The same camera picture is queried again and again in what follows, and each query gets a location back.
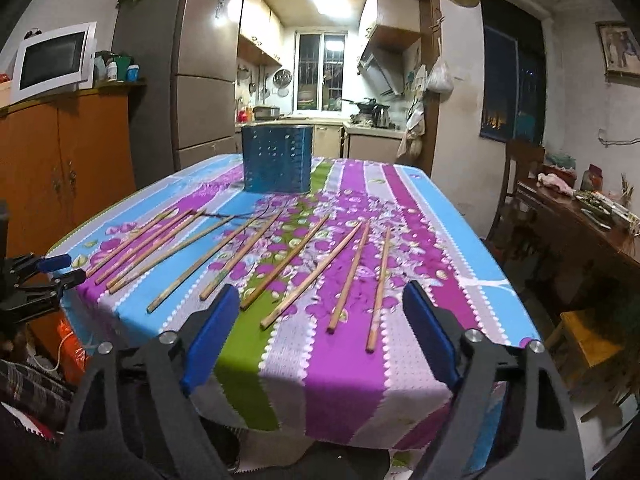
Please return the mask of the wooden chopstick eight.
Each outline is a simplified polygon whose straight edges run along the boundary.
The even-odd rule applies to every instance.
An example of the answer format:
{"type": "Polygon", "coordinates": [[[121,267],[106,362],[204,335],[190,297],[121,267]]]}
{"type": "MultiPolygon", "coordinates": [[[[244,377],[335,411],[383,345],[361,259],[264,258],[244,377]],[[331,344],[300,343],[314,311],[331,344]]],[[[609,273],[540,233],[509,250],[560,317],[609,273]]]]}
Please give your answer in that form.
{"type": "Polygon", "coordinates": [[[326,270],[326,268],[333,262],[333,260],[341,253],[341,251],[349,244],[360,229],[361,221],[354,226],[343,239],[331,250],[329,255],[326,256],[319,264],[311,271],[298,286],[296,286],[292,292],[288,294],[282,301],[280,301],[267,316],[265,316],[260,322],[259,327],[261,330],[266,330],[278,318],[286,311],[294,302],[303,295],[303,292],[319,277],[319,275],[326,270]]]}

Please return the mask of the kitchen window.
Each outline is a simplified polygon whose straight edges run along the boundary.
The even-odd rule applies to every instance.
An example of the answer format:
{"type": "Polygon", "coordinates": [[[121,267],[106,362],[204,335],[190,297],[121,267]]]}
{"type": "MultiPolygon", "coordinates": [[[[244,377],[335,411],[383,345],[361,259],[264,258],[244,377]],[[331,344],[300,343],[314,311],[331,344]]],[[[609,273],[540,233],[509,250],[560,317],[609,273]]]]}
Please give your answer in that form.
{"type": "Polygon", "coordinates": [[[346,35],[305,32],[297,37],[295,109],[340,112],[346,35]]]}

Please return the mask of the wooden chopstick three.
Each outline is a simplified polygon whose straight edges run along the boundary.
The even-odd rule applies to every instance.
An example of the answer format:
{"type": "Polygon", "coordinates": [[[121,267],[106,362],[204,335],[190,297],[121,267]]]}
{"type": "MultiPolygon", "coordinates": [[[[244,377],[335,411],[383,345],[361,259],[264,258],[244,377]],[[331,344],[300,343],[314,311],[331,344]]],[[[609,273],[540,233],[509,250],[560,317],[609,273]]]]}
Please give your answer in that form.
{"type": "Polygon", "coordinates": [[[153,238],[152,242],[144,245],[142,252],[137,252],[130,263],[128,263],[122,270],[120,270],[115,276],[113,276],[106,282],[106,288],[113,285],[120,278],[124,278],[125,276],[127,276],[140,263],[142,263],[142,261],[152,255],[153,252],[156,252],[157,249],[162,247],[163,244],[168,242],[168,240],[171,240],[186,226],[190,226],[190,224],[194,220],[200,218],[201,216],[204,216],[204,214],[206,214],[205,209],[190,211],[183,219],[177,220],[171,226],[166,226],[166,228],[161,229],[160,232],[158,232],[157,237],[153,238]]]}

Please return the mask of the wooden chopstick four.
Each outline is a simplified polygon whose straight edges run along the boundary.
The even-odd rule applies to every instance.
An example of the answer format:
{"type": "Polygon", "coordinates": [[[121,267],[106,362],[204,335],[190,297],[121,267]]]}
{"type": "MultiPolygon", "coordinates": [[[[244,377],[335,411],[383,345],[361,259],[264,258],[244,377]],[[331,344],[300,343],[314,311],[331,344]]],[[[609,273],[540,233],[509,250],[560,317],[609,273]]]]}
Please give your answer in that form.
{"type": "Polygon", "coordinates": [[[224,226],[225,224],[227,224],[228,222],[230,222],[233,219],[235,219],[235,216],[230,216],[230,217],[224,218],[224,219],[218,221],[217,223],[213,224],[209,228],[203,230],[202,232],[199,232],[198,234],[192,236],[191,238],[188,238],[187,240],[184,240],[183,242],[181,242],[180,244],[178,244],[174,248],[169,249],[168,252],[166,252],[165,255],[161,255],[161,256],[157,257],[152,262],[146,264],[145,266],[142,266],[141,269],[137,270],[133,274],[125,276],[124,278],[120,278],[113,285],[108,286],[107,287],[107,291],[111,295],[116,294],[116,292],[119,292],[122,288],[124,288],[125,286],[127,286],[131,282],[134,282],[137,278],[140,278],[140,276],[144,275],[146,272],[151,271],[152,269],[154,269],[159,264],[161,264],[164,261],[166,261],[169,258],[171,258],[173,255],[178,254],[178,252],[181,252],[184,248],[189,247],[190,245],[194,244],[195,242],[197,242],[201,238],[206,237],[210,233],[213,233],[214,231],[216,231],[216,229],[220,228],[221,226],[224,226]]]}

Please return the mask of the wooden chopstick six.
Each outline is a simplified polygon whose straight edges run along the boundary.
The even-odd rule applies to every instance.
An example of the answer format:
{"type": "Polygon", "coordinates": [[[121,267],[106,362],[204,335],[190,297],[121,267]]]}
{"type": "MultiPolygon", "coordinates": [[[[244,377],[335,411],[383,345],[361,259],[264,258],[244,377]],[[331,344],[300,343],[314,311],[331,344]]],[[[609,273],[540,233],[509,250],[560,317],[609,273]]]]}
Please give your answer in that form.
{"type": "Polygon", "coordinates": [[[239,251],[228,260],[220,272],[205,286],[200,293],[200,300],[205,301],[215,291],[215,289],[230,274],[233,268],[244,258],[244,256],[253,248],[260,238],[267,232],[274,222],[278,220],[282,210],[278,210],[269,220],[267,220],[239,249],[239,251]]]}

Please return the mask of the wooden chopstick five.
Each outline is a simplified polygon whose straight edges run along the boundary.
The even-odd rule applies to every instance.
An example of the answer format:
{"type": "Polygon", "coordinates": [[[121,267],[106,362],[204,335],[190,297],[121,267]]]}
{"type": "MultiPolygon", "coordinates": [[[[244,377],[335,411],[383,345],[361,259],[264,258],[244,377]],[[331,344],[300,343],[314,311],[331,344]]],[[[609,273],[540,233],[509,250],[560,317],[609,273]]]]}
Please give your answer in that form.
{"type": "Polygon", "coordinates": [[[184,270],[178,278],[173,280],[159,295],[157,295],[146,307],[146,313],[153,313],[181,284],[190,276],[195,273],[201,266],[216,255],[224,246],[231,242],[238,234],[243,232],[248,226],[254,223],[259,216],[254,216],[246,220],[243,224],[235,228],[230,234],[225,235],[219,242],[217,242],[212,248],[202,255],[198,260],[195,260],[186,270],[184,270]]]}

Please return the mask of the wooden chopstick ten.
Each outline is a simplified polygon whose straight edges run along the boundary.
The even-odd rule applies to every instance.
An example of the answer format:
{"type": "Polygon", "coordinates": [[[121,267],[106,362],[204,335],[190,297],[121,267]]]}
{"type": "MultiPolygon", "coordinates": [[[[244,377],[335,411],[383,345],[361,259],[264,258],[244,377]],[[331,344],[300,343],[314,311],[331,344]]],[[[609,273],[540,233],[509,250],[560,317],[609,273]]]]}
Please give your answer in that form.
{"type": "Polygon", "coordinates": [[[378,286],[376,286],[374,306],[371,315],[371,323],[366,344],[366,351],[373,353],[378,340],[378,328],[380,327],[381,310],[384,298],[384,288],[386,281],[388,254],[390,253],[390,227],[385,231],[384,244],[380,268],[378,269],[378,286]]]}

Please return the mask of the wooden chopstick two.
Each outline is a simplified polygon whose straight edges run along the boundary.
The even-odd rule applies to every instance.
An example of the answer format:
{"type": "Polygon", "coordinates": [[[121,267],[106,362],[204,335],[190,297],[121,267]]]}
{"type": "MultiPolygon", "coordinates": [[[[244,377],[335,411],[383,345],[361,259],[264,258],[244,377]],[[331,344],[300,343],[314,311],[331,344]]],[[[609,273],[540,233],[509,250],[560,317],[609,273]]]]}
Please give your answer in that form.
{"type": "Polygon", "coordinates": [[[118,259],[107,258],[101,262],[91,275],[96,274],[94,284],[106,283],[113,287],[152,252],[171,240],[178,232],[193,222],[204,210],[189,209],[176,216],[157,218],[144,226],[123,250],[118,259]]]}

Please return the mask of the orange wooden cabinet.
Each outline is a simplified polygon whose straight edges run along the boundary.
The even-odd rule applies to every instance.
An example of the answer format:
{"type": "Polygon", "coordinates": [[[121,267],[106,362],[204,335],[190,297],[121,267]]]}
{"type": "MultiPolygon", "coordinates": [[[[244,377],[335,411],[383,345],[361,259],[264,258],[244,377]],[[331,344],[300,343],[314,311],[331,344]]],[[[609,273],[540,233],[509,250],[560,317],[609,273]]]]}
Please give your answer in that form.
{"type": "Polygon", "coordinates": [[[130,110],[144,84],[104,84],[1,110],[1,199],[6,253],[44,254],[136,190],[130,110]]]}

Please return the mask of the wooden chopstick nine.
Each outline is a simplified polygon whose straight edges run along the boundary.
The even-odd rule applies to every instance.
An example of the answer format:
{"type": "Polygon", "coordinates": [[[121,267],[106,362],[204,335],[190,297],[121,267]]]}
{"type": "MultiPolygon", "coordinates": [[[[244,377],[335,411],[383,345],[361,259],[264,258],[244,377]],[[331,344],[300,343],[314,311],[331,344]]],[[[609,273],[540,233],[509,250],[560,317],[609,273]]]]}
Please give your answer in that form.
{"type": "Polygon", "coordinates": [[[370,232],[370,220],[367,220],[366,223],[364,224],[364,228],[360,237],[360,241],[358,242],[357,245],[357,249],[356,249],[356,254],[354,255],[354,258],[352,258],[352,264],[350,265],[348,274],[347,274],[347,278],[345,281],[345,284],[341,290],[340,296],[338,297],[337,300],[337,304],[332,312],[331,318],[330,318],[330,322],[328,324],[328,326],[326,326],[326,331],[329,334],[334,334],[336,329],[337,329],[337,325],[340,322],[340,318],[342,315],[342,312],[344,310],[346,301],[348,299],[348,295],[349,295],[349,291],[350,288],[352,287],[352,282],[355,279],[356,273],[357,273],[357,269],[360,263],[360,259],[361,259],[361,255],[363,252],[363,247],[364,245],[367,243],[368,240],[368,236],[369,236],[369,232],[370,232]]]}

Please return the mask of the colourful floral tablecloth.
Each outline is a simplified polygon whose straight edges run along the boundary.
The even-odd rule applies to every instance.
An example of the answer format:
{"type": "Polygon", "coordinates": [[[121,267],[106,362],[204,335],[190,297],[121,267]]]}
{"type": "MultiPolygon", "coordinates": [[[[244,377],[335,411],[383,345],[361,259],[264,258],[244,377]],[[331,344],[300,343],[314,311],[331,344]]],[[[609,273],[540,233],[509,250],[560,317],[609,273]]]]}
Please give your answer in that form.
{"type": "Polygon", "coordinates": [[[85,270],[63,301],[80,338],[137,346],[210,300],[241,297],[192,400],[214,422],[360,448],[417,450],[451,398],[401,307],[417,282],[499,344],[536,328],[471,227],[423,171],[317,158],[305,195],[250,193],[215,156],[144,190],[54,246],[85,270]]]}

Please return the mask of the wooden chopstick seven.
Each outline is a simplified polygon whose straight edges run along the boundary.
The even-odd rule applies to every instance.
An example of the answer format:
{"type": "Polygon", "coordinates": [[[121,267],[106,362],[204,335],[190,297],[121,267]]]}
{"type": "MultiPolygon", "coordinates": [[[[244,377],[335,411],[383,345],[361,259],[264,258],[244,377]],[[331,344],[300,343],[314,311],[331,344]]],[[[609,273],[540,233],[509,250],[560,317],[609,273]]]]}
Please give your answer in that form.
{"type": "Polygon", "coordinates": [[[273,282],[282,271],[291,263],[291,261],[302,251],[302,249],[311,241],[320,228],[326,223],[326,220],[330,218],[329,214],[325,214],[319,222],[310,229],[310,231],[302,238],[299,244],[297,244],[286,256],[280,261],[274,269],[258,284],[258,286],[245,298],[240,304],[240,309],[245,311],[250,305],[267,289],[269,284],[273,282]]]}

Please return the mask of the dark wooden side table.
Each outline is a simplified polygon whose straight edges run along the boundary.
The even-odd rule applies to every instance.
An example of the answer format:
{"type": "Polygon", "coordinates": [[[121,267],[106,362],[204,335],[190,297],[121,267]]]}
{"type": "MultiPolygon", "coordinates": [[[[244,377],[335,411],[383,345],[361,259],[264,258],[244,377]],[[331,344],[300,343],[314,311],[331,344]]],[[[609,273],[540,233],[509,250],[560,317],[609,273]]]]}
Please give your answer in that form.
{"type": "Polygon", "coordinates": [[[639,299],[638,237],[618,226],[599,228],[576,200],[533,179],[518,182],[516,197],[533,211],[530,226],[541,241],[536,279],[563,309],[639,299]]]}

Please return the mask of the white microwave oven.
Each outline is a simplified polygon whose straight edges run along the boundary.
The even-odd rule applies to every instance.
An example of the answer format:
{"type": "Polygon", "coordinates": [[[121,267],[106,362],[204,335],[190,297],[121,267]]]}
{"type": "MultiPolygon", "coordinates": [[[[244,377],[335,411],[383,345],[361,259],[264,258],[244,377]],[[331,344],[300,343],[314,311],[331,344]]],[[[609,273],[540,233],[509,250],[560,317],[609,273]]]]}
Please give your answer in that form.
{"type": "Polygon", "coordinates": [[[92,89],[95,57],[96,22],[62,27],[24,39],[16,51],[10,103],[60,89],[92,89]]]}

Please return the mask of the white bottle on cabinet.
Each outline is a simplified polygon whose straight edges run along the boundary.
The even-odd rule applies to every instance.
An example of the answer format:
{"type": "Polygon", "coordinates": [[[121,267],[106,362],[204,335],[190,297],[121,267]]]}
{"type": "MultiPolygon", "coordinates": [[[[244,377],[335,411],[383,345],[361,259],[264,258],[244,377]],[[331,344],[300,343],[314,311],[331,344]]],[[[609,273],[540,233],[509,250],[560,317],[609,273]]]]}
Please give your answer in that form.
{"type": "Polygon", "coordinates": [[[106,78],[108,81],[116,81],[117,80],[117,63],[115,60],[111,60],[107,63],[106,66],[106,78]]]}

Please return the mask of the blue perforated utensil holder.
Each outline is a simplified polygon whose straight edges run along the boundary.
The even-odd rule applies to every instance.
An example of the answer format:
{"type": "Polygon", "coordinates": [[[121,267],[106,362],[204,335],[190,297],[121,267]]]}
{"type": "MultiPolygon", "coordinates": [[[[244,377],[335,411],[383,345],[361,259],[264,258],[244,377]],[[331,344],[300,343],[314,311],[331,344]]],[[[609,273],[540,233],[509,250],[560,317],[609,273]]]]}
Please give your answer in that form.
{"type": "Polygon", "coordinates": [[[262,124],[245,126],[241,133],[244,188],[247,192],[310,192],[314,128],[262,124]]]}

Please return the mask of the dark wooden chair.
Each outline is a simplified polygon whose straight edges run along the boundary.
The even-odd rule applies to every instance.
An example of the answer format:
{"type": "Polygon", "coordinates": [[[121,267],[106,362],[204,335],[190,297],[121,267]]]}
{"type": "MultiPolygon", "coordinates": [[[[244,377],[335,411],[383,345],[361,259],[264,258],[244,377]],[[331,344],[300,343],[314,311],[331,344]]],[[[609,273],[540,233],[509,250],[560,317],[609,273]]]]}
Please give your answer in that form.
{"type": "Polygon", "coordinates": [[[497,234],[503,223],[511,228],[525,223],[527,214],[523,211],[522,202],[518,198],[518,185],[526,179],[536,177],[544,162],[544,154],[546,150],[542,145],[522,139],[506,142],[498,206],[485,238],[485,243],[492,252],[498,254],[502,251],[497,243],[497,234]]]}

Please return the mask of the steel kettle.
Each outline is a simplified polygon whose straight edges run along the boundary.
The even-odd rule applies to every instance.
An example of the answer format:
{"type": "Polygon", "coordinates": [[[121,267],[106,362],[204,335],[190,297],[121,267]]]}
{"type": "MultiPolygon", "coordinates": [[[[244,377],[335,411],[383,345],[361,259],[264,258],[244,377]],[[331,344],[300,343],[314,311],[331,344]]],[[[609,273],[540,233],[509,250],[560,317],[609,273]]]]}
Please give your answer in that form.
{"type": "Polygon", "coordinates": [[[387,105],[378,103],[372,110],[372,124],[375,128],[390,128],[390,108],[387,105]]]}

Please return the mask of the black wok on stove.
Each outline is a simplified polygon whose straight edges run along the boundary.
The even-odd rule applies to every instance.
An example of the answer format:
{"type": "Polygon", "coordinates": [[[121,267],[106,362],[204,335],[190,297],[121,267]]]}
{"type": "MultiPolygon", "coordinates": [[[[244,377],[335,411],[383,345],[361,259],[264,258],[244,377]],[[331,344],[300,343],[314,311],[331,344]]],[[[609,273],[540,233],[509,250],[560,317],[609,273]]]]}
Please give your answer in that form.
{"type": "Polygon", "coordinates": [[[353,101],[346,98],[341,98],[343,103],[348,103],[358,107],[359,114],[371,115],[378,105],[378,101],[375,98],[367,98],[361,101],[353,101]]]}

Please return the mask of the grey three-door refrigerator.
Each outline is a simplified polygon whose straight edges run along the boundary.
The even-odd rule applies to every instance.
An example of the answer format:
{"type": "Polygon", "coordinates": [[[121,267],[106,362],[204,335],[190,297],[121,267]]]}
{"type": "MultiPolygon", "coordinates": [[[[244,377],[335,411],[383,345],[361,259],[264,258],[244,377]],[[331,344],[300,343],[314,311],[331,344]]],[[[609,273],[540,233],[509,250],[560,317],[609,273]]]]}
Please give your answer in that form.
{"type": "Polygon", "coordinates": [[[235,152],[241,9],[242,0],[118,0],[112,48],[144,82],[129,128],[139,188],[235,152]]]}

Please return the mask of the white hanging plastic bag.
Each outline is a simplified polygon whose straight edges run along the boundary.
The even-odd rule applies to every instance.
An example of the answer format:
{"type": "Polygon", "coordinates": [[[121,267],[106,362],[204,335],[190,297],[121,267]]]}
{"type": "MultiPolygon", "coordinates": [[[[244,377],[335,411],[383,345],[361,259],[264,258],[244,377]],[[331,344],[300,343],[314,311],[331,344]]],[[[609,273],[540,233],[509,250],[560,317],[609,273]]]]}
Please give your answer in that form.
{"type": "Polygon", "coordinates": [[[454,81],[452,80],[449,67],[442,56],[436,60],[428,74],[426,88],[429,92],[437,94],[449,94],[454,91],[454,81]]]}

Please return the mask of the dark room window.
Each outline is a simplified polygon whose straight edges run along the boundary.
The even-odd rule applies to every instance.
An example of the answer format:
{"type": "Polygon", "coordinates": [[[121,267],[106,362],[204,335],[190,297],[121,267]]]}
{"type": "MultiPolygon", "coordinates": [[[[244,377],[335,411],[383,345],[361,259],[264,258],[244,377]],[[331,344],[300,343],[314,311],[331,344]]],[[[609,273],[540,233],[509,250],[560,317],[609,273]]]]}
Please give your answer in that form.
{"type": "Polygon", "coordinates": [[[539,145],[547,91],[541,21],[506,0],[480,0],[480,5],[485,57],[480,135],[539,145]]]}

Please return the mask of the steel range hood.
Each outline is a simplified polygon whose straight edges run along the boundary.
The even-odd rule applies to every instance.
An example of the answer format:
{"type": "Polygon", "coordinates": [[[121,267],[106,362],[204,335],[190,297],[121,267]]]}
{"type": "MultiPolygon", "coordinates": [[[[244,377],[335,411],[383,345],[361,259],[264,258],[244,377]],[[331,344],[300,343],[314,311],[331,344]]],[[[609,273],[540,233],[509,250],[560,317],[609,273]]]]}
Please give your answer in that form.
{"type": "Polygon", "coordinates": [[[404,50],[367,44],[358,61],[358,74],[379,98],[400,98],[405,93],[409,61],[414,52],[414,44],[404,50]]]}

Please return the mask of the framed wall picture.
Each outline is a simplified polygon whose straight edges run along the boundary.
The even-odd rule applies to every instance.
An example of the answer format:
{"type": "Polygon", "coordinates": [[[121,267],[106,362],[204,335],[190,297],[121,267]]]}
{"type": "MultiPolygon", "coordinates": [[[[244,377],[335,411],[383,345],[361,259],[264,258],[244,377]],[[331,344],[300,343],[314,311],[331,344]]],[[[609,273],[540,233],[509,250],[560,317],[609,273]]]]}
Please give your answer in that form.
{"type": "Polygon", "coordinates": [[[604,59],[605,77],[639,78],[639,43],[631,28],[624,22],[596,23],[604,59]]]}

